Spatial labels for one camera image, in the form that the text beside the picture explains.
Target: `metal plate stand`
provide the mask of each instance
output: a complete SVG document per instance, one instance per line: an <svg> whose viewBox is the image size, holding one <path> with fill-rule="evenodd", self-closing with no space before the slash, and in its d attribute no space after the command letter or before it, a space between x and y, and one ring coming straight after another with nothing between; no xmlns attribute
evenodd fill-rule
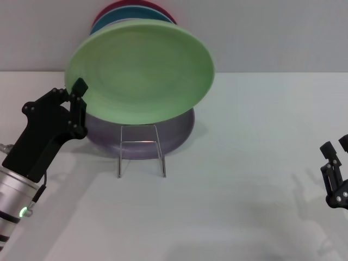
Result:
<svg viewBox="0 0 348 261"><path fill-rule="evenodd" d="M146 127L146 128L153 128L155 133L156 133L156 140L136 140L136 141L130 141L130 140L123 140L123 129L125 128L125 131L129 128L136 128L136 127ZM150 125L123 125L121 126L121 139L120 139L120 156L119 156L119 176L118 178L121 178L121 171L122 171L122 144L126 143L155 143L156 148L157 148L157 153L158 153L158 159L161 164L161 170L163 177L166 177L166 169L165 169L165 158L164 155L162 154L161 150L161 144L159 142L158 138L158 131L157 127L155 124L150 124Z"/></svg>

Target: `white table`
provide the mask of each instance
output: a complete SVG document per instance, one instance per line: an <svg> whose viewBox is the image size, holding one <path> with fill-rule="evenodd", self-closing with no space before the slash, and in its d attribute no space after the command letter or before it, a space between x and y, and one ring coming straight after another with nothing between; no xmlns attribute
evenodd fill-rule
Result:
<svg viewBox="0 0 348 261"><path fill-rule="evenodd" d="M0 142L24 130L24 103L63 87L60 72L0 73ZM117 179L117 160L70 141L0 260L346 260L348 212L326 205L319 147L333 143L347 179L347 104L347 73L217 74L166 179L156 160Z"/></svg>

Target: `white wall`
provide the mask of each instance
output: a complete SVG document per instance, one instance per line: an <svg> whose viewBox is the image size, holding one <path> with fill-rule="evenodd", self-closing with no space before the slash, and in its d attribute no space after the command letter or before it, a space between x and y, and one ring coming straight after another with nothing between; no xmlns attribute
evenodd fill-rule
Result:
<svg viewBox="0 0 348 261"><path fill-rule="evenodd" d="M24 129L26 101L63 83L0 73L0 142ZM347 84L348 74L218 74L192 136L166 157L167 179L155 160L125 163L117 179L114 159L69 142L0 260L346 260L347 211L326 205L319 147L332 141L348 178L337 142Z"/></svg>
<svg viewBox="0 0 348 261"><path fill-rule="evenodd" d="M1 0L0 70L65 70L115 0ZM348 72L345 0L151 0L209 48L218 72Z"/></svg>

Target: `plate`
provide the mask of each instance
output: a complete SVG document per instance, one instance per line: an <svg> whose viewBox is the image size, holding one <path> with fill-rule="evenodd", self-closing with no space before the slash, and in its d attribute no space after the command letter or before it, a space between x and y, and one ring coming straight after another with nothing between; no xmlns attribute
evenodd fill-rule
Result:
<svg viewBox="0 0 348 261"><path fill-rule="evenodd" d="M167 16L173 23L176 24L176 21L174 20L174 18L163 8L159 7L156 4L150 3L148 1L143 1L143 0L122 0L122 1L117 1L113 4L108 5L107 7L105 7L98 15L97 17L94 19L92 27L94 26L94 24L106 13L112 11L115 8L118 7L124 7L125 5L142 5L143 7L150 7L154 10L157 10L159 12L161 12L162 14L164 14L165 16Z"/></svg>
<svg viewBox="0 0 348 261"><path fill-rule="evenodd" d="M140 5L127 5L116 8L103 15L92 27L91 34L110 23L126 18L154 19L172 23L168 17L152 8L142 7Z"/></svg>
<svg viewBox="0 0 348 261"><path fill-rule="evenodd" d="M214 65L205 46L175 24L132 20L85 40L65 73L68 92L83 78L86 112L138 125L165 121L193 108L209 91Z"/></svg>
<svg viewBox="0 0 348 261"><path fill-rule="evenodd" d="M155 123L162 154L167 154L179 148L190 136L194 123L195 113L193 109L173 119ZM87 138L101 151L114 157L120 155L121 126L121 124L86 115ZM123 127L122 132L122 140L156 140L155 130L149 126ZM158 158L156 144L148 142L124 143L122 144L122 158L156 159Z"/></svg>

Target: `green led light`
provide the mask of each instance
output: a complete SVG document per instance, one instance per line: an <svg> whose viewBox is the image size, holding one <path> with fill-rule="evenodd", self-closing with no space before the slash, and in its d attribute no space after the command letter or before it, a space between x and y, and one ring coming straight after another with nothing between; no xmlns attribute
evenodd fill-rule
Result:
<svg viewBox="0 0 348 261"><path fill-rule="evenodd" d="M27 211L27 209L28 209L27 207L22 208L22 210L20 211L20 218L23 217L23 215Z"/></svg>

